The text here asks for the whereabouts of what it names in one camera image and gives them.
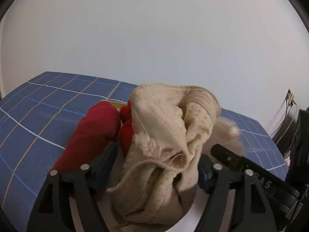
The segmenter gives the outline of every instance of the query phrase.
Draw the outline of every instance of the bolt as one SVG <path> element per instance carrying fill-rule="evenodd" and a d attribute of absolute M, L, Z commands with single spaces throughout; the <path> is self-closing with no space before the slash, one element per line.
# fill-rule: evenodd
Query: bolt
<path fill-rule="evenodd" d="M 222 170 L 223 166 L 221 164 L 214 164 L 214 169 L 216 170 Z"/>
<path fill-rule="evenodd" d="M 251 169 L 247 169 L 246 171 L 245 171 L 245 173 L 246 173 L 246 175 L 249 175 L 249 176 L 252 176 L 254 173 L 253 173 L 253 171 L 251 170 Z"/>
<path fill-rule="evenodd" d="M 88 170 L 89 169 L 89 165 L 88 164 L 82 164 L 81 166 L 80 166 L 80 169 L 81 170 Z"/>
<path fill-rule="evenodd" d="M 51 172 L 49 173 L 51 176 L 56 176 L 58 174 L 57 170 L 51 170 Z"/>

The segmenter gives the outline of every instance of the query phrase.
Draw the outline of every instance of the power outlet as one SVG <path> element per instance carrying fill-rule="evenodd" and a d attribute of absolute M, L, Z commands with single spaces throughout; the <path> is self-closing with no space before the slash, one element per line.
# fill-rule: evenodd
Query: power outlet
<path fill-rule="evenodd" d="M 294 94 L 291 92 L 291 90 L 288 90 L 286 94 L 286 100 L 288 102 L 288 106 L 291 106 L 293 104 L 293 100 L 295 98 Z"/>

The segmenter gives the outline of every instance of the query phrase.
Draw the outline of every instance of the cream fabric garment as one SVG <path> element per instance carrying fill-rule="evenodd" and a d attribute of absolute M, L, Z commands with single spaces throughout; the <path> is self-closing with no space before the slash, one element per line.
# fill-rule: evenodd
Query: cream fabric garment
<path fill-rule="evenodd" d="M 120 183 L 107 192 L 130 224 L 119 231 L 166 231 L 193 203 L 197 164 L 220 105 L 204 88 L 165 84 L 139 86 L 130 101 L 132 144 Z"/>

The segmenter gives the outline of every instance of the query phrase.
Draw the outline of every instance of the dark red garment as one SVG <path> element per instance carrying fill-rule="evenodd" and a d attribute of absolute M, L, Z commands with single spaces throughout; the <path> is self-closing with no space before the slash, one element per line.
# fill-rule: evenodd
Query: dark red garment
<path fill-rule="evenodd" d="M 128 105 L 126 107 L 122 107 L 120 109 L 120 119 L 123 123 L 120 132 L 119 132 L 119 140 L 122 147 L 122 151 L 124 156 L 127 155 L 133 137 L 133 128 L 132 128 L 132 116 L 131 116 L 131 102 L 128 101 Z"/>
<path fill-rule="evenodd" d="M 67 148 L 51 170 L 72 172 L 82 164 L 89 164 L 110 141 L 116 141 L 120 125 L 115 106 L 107 101 L 92 106 L 78 123 Z"/>

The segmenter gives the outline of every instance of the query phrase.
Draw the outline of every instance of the plaid tablecloth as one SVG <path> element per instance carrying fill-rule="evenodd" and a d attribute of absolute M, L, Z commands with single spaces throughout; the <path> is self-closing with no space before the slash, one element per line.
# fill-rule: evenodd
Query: plaid tablecloth
<path fill-rule="evenodd" d="M 126 103 L 136 85 L 84 75 L 45 72 L 0 101 L 0 205 L 25 232 L 46 173 L 80 119 L 103 99 Z M 288 168 L 259 122 L 229 110 L 242 132 L 247 158 L 284 179 Z"/>

